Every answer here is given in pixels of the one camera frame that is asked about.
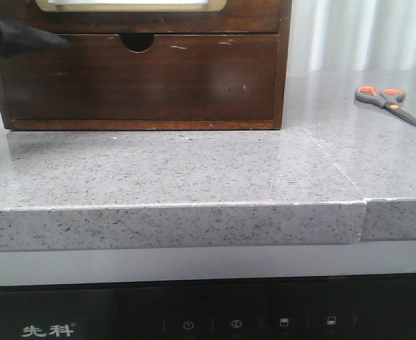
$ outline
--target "speckled quartz countertop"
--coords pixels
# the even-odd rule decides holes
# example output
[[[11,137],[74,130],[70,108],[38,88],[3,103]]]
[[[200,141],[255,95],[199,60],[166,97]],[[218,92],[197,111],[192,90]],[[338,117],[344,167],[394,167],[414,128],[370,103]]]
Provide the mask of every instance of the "speckled quartz countertop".
[[[416,128],[353,100],[416,72],[290,76],[281,131],[10,132],[0,251],[416,239]]]

